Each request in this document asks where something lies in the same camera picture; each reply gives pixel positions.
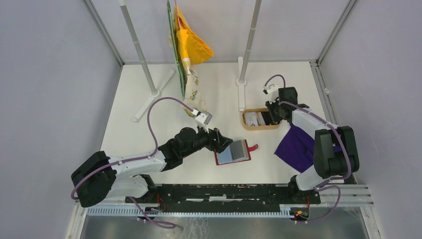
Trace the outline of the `tan oval card tray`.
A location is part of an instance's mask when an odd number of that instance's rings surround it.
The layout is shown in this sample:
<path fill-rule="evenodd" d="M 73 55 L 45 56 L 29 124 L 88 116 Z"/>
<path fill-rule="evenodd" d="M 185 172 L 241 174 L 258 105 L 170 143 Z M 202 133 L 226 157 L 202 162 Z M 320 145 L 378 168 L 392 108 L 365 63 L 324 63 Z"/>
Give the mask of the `tan oval card tray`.
<path fill-rule="evenodd" d="M 242 122 L 243 127 L 244 127 L 246 130 L 249 130 L 249 131 L 251 131 L 251 130 L 270 130 L 270 129 L 277 129 L 277 128 L 280 126 L 280 124 L 273 124 L 273 125 L 261 125 L 261 122 L 260 122 L 260 119 L 259 119 L 258 113 L 259 113 L 259 112 L 263 112 L 263 111 L 268 111 L 268 109 L 267 109 L 267 108 L 245 109 L 245 110 L 242 112 L 242 116 L 241 116 L 241 122 Z M 260 124 L 260 126 L 255 126 L 255 127 L 249 127 L 249 126 L 247 126 L 247 125 L 245 124 L 245 119 L 244 119 L 244 114 L 245 114 L 246 112 L 256 112 L 256 114 L 257 114 L 257 116 L 258 116 L 258 120 L 259 120 L 259 124 Z"/>

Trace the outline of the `grey stand pole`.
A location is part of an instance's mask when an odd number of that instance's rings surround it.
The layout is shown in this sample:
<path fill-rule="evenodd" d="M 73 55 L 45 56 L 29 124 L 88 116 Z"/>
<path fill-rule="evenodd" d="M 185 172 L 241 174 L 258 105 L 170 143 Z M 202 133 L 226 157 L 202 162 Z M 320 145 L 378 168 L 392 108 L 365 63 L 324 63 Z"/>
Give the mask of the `grey stand pole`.
<path fill-rule="evenodd" d="M 251 25 L 249 29 L 249 34 L 247 38 L 247 44 L 244 52 L 244 56 L 238 57 L 237 66 L 238 66 L 238 77 L 235 81 L 237 86 L 237 93 L 238 93 L 238 110 L 240 112 L 246 109 L 246 93 L 245 88 L 247 86 L 247 80 L 245 79 L 246 70 L 250 58 L 250 52 L 254 40 L 256 25 L 259 17 L 259 12 L 261 8 L 262 0 L 256 0 L 254 5 L 253 16 L 251 20 Z"/>
<path fill-rule="evenodd" d="M 150 88 L 149 98 L 145 101 L 145 103 L 139 108 L 139 110 L 135 113 L 135 115 L 131 119 L 133 122 L 139 122 L 143 118 L 143 116 L 147 113 L 147 111 L 152 106 L 152 104 L 161 97 L 162 91 L 168 85 L 170 80 L 175 76 L 175 70 L 170 69 L 168 71 L 167 76 L 163 80 L 161 80 L 158 87 L 155 86 L 153 79 L 152 79 L 152 76 L 151 76 L 151 73 L 150 73 L 150 70 L 149 70 L 147 62 L 146 62 L 146 58 L 143 54 L 139 39 L 137 37 L 135 28 L 133 26 L 133 23 L 132 23 L 132 20 L 131 20 L 129 11 L 128 11 L 127 3 L 126 3 L 125 0 L 119 0 L 118 3 L 119 3 L 119 6 L 120 6 L 122 15 L 124 17 L 126 26 L 129 30 L 129 34 L 131 36 L 131 40 L 133 42 L 135 51 L 136 51 L 137 56 L 140 60 L 140 65 L 141 65 L 143 72 L 145 74 L 146 81 L 147 81 L 148 86 Z"/>

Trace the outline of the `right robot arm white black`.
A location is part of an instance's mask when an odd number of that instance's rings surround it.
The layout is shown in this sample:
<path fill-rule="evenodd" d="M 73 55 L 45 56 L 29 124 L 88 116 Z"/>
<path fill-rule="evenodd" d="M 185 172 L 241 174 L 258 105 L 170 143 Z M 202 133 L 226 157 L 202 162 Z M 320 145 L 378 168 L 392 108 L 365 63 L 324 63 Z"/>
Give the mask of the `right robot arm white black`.
<path fill-rule="evenodd" d="M 275 150 L 275 155 L 299 172 L 287 190 L 293 203 L 302 202 L 307 191 L 333 180 L 348 179 L 360 167 L 354 131 L 319 117 L 305 104 L 298 104 L 294 87 L 265 86 L 267 107 L 273 123 L 285 120 L 290 129 Z"/>

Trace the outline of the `yellow cloth hanging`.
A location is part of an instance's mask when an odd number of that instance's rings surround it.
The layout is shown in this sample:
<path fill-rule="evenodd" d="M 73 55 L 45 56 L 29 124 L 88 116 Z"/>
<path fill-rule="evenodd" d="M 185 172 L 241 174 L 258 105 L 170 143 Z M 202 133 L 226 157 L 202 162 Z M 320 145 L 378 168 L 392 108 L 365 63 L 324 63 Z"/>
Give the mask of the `yellow cloth hanging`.
<path fill-rule="evenodd" d="M 178 54 L 184 67 L 198 65 L 214 56 L 213 50 L 189 27 L 180 8 L 175 8 L 175 30 Z"/>

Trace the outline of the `grey card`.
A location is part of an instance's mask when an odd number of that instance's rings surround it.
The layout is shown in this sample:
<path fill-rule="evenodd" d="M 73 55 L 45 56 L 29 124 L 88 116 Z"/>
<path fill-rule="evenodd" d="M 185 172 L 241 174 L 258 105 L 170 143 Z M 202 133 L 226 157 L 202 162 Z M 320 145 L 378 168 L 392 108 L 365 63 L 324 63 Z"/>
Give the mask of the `grey card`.
<path fill-rule="evenodd" d="M 248 156 L 246 144 L 243 139 L 234 141 L 230 144 L 229 148 L 232 161 L 242 161 L 245 160 Z"/>

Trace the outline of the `right grey stand pole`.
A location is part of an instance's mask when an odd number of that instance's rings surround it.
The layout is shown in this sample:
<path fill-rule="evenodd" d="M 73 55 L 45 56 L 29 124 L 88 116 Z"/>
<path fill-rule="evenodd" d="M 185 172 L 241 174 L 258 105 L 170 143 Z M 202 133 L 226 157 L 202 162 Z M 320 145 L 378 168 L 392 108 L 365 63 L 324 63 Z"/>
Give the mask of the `right grey stand pole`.
<path fill-rule="evenodd" d="M 245 88 L 247 86 L 247 80 L 245 79 L 246 70 L 250 58 L 250 52 L 254 40 L 256 25 L 259 17 L 259 12 L 261 8 L 262 0 L 256 0 L 254 5 L 253 16 L 251 20 L 251 25 L 249 29 L 249 34 L 247 38 L 247 44 L 244 52 L 244 56 L 238 57 L 237 66 L 238 66 L 238 77 L 235 81 L 237 86 L 237 93 L 238 93 L 238 110 L 240 112 L 246 109 L 246 93 Z"/>

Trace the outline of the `red leather card holder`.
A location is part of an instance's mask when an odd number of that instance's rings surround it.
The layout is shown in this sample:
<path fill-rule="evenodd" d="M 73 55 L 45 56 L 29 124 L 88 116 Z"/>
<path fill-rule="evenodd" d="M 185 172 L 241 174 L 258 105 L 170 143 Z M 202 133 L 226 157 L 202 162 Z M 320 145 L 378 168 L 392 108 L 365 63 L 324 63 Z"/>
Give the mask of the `red leather card holder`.
<path fill-rule="evenodd" d="M 223 152 L 214 154 L 216 165 L 221 166 L 250 161 L 250 153 L 258 148 L 258 144 L 249 146 L 246 139 L 234 141 Z"/>

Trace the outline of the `silver VIP card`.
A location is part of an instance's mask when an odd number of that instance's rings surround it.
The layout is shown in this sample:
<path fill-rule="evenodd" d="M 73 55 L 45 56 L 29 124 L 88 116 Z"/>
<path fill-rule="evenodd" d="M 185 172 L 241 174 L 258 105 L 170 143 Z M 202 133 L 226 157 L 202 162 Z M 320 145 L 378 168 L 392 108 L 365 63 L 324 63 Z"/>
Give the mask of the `silver VIP card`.
<path fill-rule="evenodd" d="M 249 127 L 260 126 L 256 112 L 246 112 L 244 114 L 245 124 Z"/>

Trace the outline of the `purple cloth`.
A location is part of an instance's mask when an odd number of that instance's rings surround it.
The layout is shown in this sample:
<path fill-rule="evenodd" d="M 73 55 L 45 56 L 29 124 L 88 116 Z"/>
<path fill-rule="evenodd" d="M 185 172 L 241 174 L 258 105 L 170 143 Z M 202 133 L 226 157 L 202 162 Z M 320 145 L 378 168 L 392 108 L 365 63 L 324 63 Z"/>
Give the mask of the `purple cloth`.
<path fill-rule="evenodd" d="M 292 124 L 274 154 L 303 175 L 327 179 L 348 172 L 340 142 L 336 127 L 318 129 L 311 137 Z"/>

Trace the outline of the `cream patterned fabric bag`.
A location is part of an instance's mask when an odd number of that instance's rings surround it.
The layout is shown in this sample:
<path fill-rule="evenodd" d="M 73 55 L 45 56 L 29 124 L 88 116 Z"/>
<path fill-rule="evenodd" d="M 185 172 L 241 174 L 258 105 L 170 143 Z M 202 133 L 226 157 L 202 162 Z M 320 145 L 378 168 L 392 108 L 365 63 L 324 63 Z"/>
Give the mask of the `cream patterned fabric bag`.
<path fill-rule="evenodd" d="M 198 111 L 207 111 L 204 96 L 200 92 L 200 81 L 195 68 L 191 66 L 190 58 L 183 58 L 182 62 L 186 73 L 184 104 Z"/>

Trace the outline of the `stack of cards in tray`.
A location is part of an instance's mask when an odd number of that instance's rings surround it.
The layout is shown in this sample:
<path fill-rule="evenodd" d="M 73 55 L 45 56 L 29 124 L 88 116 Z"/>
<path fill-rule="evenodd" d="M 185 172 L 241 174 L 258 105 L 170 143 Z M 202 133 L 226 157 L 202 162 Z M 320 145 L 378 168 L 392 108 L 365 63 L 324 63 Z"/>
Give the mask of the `stack of cards in tray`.
<path fill-rule="evenodd" d="M 263 111 L 258 113 L 261 125 L 273 125 L 274 122 L 271 118 L 270 112 Z"/>

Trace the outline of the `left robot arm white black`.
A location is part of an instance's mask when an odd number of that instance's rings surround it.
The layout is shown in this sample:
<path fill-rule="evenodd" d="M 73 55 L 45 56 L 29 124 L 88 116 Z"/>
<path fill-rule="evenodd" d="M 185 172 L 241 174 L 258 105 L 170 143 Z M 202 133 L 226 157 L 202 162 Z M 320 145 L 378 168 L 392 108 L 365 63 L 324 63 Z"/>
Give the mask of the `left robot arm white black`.
<path fill-rule="evenodd" d="M 134 197 L 150 203 L 156 198 L 156 189 L 149 173 L 174 169 L 184 158 L 203 148 L 221 153 L 231 143 L 233 140 L 217 128 L 185 127 L 156 150 L 144 154 L 109 157 L 104 151 L 97 151 L 72 173 L 71 197 L 83 208 L 118 197 Z"/>

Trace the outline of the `left grey stand pole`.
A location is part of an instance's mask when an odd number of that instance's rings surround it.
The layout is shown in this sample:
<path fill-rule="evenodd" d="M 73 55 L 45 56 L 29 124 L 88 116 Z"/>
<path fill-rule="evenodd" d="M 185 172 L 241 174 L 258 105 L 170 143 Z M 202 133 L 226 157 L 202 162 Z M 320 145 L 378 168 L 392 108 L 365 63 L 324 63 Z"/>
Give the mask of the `left grey stand pole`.
<path fill-rule="evenodd" d="M 126 26 L 129 30 L 129 34 L 131 36 L 131 40 L 133 42 L 135 51 L 136 51 L 137 56 L 140 60 L 140 65 L 141 65 L 143 72 L 145 74 L 146 81 L 147 81 L 148 86 L 150 88 L 149 98 L 145 101 L 145 103 L 139 108 L 139 110 L 135 113 L 135 115 L 131 119 L 133 122 L 139 122 L 143 118 L 143 116 L 147 113 L 147 111 L 152 106 L 152 104 L 161 97 L 162 91 L 168 85 L 170 80 L 175 76 L 175 70 L 170 69 L 168 71 L 167 76 L 163 80 L 161 80 L 158 87 L 155 86 L 153 79 L 152 79 L 152 76 L 151 76 L 151 73 L 150 73 L 150 70 L 149 70 L 147 62 L 146 62 L 146 58 L 143 54 L 139 39 L 137 37 L 135 28 L 133 26 L 133 23 L 132 23 L 132 20 L 131 20 L 129 11 L 128 11 L 127 3 L 126 3 L 125 0 L 119 0 L 118 3 L 119 3 L 119 6 L 120 6 L 122 15 L 124 17 Z"/>

